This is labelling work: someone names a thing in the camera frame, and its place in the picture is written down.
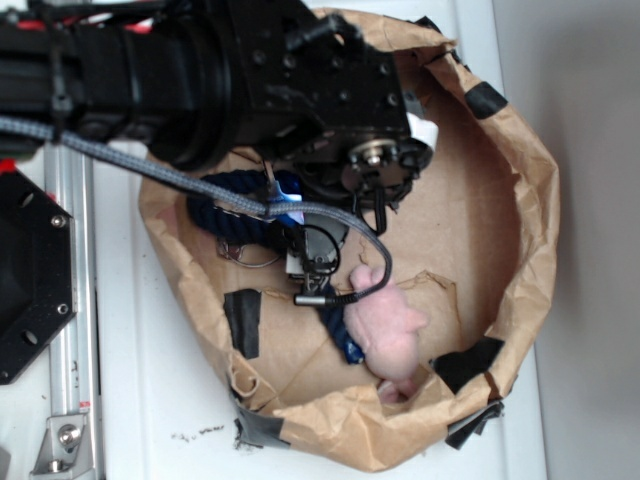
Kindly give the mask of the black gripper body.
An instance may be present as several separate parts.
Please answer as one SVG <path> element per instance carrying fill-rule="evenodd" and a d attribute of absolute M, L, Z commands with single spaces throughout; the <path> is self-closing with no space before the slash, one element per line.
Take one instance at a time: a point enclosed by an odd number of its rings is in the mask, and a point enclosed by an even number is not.
<path fill-rule="evenodd" d="M 319 201 L 404 199 L 433 149 L 411 132 L 393 55 L 301 1 L 228 1 L 225 12 L 243 80 L 235 145 L 285 162 Z"/>

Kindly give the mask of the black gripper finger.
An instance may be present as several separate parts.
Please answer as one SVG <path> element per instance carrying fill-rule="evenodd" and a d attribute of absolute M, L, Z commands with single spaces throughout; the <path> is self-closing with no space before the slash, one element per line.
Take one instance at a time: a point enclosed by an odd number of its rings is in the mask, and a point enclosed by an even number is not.
<path fill-rule="evenodd" d="M 341 265 L 341 248 L 349 228 L 326 216 L 305 216 L 302 224 L 285 230 L 288 241 L 286 273 L 300 285 L 297 306 L 331 306 L 332 276 Z"/>

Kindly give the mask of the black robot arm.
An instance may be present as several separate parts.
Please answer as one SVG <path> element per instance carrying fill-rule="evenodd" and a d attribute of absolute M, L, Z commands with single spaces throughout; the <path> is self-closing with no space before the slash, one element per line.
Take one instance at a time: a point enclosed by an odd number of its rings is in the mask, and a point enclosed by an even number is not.
<path fill-rule="evenodd" d="M 287 253 L 301 305 L 334 295 L 350 229 L 377 243 L 437 127 L 394 58 L 300 1 L 32 1 L 1 14 L 1 152 L 60 143 L 188 194 L 193 221 Z"/>

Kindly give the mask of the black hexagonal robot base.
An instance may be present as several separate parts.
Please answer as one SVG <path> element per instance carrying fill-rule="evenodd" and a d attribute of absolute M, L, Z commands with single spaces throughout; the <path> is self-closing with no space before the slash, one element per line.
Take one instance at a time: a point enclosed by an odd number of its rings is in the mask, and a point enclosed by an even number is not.
<path fill-rule="evenodd" d="M 74 316 L 73 218 L 22 172 L 1 174 L 1 384 Z"/>

